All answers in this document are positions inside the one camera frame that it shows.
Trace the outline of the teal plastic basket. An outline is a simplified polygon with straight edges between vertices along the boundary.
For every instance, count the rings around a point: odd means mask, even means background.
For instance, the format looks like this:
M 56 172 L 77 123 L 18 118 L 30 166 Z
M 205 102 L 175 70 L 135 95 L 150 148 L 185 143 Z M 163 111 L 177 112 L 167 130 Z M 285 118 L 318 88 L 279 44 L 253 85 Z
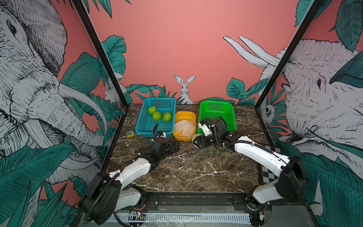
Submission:
M 155 126 L 165 137 L 170 137 L 175 130 L 176 99 L 167 97 L 149 97 L 144 99 L 135 132 L 145 137 L 153 137 Z

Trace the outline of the white foam net sleeve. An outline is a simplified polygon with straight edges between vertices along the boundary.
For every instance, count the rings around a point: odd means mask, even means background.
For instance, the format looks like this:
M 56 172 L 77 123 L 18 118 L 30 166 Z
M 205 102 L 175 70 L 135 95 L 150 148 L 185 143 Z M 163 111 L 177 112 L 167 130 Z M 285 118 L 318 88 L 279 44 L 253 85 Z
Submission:
M 199 146 L 198 146 L 198 141 L 197 141 L 197 137 L 199 136 L 199 134 L 195 134 L 194 136 L 193 136 L 193 138 L 192 138 L 192 144 L 193 144 L 193 146 L 194 147 L 196 147 L 196 148 L 199 148 Z

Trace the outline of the yellow plastic tub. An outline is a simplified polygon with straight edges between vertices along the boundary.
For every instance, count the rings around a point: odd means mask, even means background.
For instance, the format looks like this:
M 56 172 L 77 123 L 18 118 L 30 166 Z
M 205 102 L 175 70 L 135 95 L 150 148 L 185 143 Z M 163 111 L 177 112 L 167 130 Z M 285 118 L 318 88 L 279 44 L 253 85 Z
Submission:
M 179 111 L 175 115 L 173 135 L 178 141 L 191 141 L 196 134 L 196 115 L 193 112 Z

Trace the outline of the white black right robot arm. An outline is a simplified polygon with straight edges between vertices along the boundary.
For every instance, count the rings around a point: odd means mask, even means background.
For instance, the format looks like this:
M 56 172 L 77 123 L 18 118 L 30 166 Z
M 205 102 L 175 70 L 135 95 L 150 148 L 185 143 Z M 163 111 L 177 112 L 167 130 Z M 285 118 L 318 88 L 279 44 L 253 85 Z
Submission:
M 192 143 L 197 148 L 218 146 L 248 156 L 266 167 L 278 177 L 270 183 L 257 186 L 246 196 L 246 203 L 251 210 L 257 210 L 270 201 L 285 199 L 298 201 L 308 185 L 307 172 L 299 157 L 288 157 L 264 147 L 241 131 L 229 131 L 223 118 L 210 120 L 205 118 L 198 123 L 201 134 L 196 134 Z

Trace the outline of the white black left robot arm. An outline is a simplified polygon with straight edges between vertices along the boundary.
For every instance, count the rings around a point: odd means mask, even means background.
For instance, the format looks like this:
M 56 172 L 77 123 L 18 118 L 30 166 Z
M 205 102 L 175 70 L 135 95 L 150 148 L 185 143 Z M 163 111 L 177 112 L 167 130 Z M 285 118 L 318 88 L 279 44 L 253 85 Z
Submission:
M 138 215 L 147 207 L 147 194 L 134 185 L 138 178 L 156 169 L 162 160 L 180 151 L 180 143 L 170 140 L 164 132 L 153 129 L 152 143 L 117 171 L 100 171 L 82 196 L 78 207 L 85 214 L 82 224 L 102 225 L 116 212 L 131 208 Z

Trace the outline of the bright green plastic basket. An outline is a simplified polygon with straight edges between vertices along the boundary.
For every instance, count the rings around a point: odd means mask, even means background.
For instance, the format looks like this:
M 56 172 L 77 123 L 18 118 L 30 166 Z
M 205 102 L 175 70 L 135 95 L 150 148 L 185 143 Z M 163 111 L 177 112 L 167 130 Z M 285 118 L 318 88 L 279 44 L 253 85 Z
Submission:
M 199 121 L 209 118 L 223 118 L 229 131 L 237 130 L 234 107 L 232 104 L 224 101 L 205 100 L 200 103 Z

